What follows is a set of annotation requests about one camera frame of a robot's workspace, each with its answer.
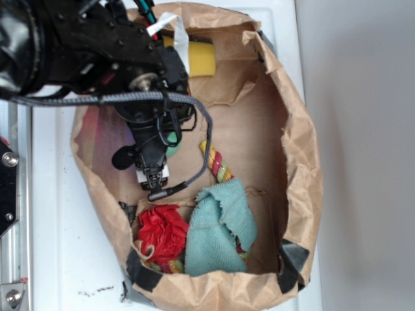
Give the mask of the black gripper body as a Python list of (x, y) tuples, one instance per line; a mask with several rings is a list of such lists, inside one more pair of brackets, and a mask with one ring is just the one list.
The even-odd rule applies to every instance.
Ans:
[(143, 170), (162, 170), (167, 162), (167, 137), (175, 132), (182, 140), (182, 125), (195, 114), (192, 105), (175, 102), (169, 92), (188, 95), (188, 74), (179, 54), (169, 47), (159, 47), (166, 71), (159, 78), (149, 78), (150, 90), (161, 88), (160, 99), (134, 100), (115, 107), (127, 122), (134, 144), (120, 148), (112, 157), (112, 164), (119, 170), (132, 165)]

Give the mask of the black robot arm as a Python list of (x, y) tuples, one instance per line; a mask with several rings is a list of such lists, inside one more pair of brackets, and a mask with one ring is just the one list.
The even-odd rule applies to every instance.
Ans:
[(132, 146), (113, 156), (124, 170), (162, 170), (168, 136), (193, 109), (175, 102), (187, 93), (183, 52), (166, 44), (150, 1), (136, 3), (143, 23), (130, 21), (122, 1), (2, 1), (1, 97), (26, 105), (112, 105), (127, 121)]

